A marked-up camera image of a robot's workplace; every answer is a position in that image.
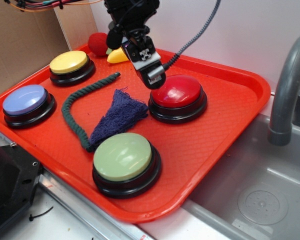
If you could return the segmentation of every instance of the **red ball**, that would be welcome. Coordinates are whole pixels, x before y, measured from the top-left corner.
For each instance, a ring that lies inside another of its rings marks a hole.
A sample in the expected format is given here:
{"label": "red ball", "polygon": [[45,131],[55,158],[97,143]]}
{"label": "red ball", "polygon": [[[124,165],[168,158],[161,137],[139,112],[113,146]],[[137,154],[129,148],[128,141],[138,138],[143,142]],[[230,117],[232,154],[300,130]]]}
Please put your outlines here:
{"label": "red ball", "polygon": [[106,56],[108,50],[107,46],[107,34],[104,32],[93,33],[88,40],[88,47],[92,53],[96,56]]}

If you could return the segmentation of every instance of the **cable bundle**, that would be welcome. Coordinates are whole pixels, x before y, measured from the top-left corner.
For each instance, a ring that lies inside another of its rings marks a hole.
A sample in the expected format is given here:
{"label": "cable bundle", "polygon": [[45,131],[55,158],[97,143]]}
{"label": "cable bundle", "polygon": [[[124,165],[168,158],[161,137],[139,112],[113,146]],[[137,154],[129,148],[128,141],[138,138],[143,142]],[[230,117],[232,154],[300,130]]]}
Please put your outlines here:
{"label": "cable bundle", "polygon": [[59,7],[64,8],[64,5],[87,5],[101,2],[102,0],[96,0],[94,2],[80,2],[82,0],[47,0],[47,1],[34,1],[34,0],[11,0],[16,2],[12,4],[10,0],[4,0],[10,6],[19,9],[23,12],[43,12]]}

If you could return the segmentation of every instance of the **green button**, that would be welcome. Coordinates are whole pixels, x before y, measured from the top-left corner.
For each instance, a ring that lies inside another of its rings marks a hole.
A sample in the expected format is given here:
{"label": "green button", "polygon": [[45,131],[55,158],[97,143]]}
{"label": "green button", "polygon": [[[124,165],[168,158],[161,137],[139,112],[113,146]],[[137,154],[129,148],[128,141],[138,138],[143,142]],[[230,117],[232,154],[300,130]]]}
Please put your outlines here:
{"label": "green button", "polygon": [[109,137],[97,148],[93,165],[104,179],[119,182],[142,173],[151,157],[150,143],[145,137],[125,132]]}

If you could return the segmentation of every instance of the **black button base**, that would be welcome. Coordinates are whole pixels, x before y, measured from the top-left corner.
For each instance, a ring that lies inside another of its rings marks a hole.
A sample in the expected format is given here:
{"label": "black button base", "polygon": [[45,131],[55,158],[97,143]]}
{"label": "black button base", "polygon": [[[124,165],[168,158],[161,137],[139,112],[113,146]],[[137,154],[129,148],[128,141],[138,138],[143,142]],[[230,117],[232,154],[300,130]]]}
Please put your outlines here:
{"label": "black button base", "polygon": [[147,168],[138,176],[125,181],[110,181],[98,173],[93,166],[92,177],[98,190],[107,197],[128,199],[136,197],[150,189],[159,179],[162,169],[161,157],[151,145],[152,158]]}
{"label": "black button base", "polygon": [[42,123],[56,110],[57,103],[54,96],[46,92],[46,98],[43,103],[35,108],[34,110],[21,114],[21,115],[10,115],[5,110],[4,120],[10,128],[13,129],[24,129],[29,128],[39,123]]}
{"label": "black button base", "polygon": [[73,86],[79,83],[84,82],[90,78],[96,71],[95,63],[89,58],[86,63],[79,69],[68,72],[65,74],[54,73],[50,69],[50,79],[51,81],[60,87]]}
{"label": "black button base", "polygon": [[148,102],[150,114],[154,119],[166,124],[183,124],[201,116],[207,109],[207,95],[202,86],[199,97],[191,104],[183,107],[164,107],[155,103],[151,93]]}

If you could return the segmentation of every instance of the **red button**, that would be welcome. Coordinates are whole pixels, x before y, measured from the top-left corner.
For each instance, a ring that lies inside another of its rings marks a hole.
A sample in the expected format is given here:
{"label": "red button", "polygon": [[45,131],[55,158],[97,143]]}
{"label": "red button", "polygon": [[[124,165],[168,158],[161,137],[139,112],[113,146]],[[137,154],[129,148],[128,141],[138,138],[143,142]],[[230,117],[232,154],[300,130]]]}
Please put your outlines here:
{"label": "red button", "polygon": [[151,91],[153,101],[165,108],[181,108],[193,103],[200,96],[201,85],[188,75],[168,76],[164,85]]}

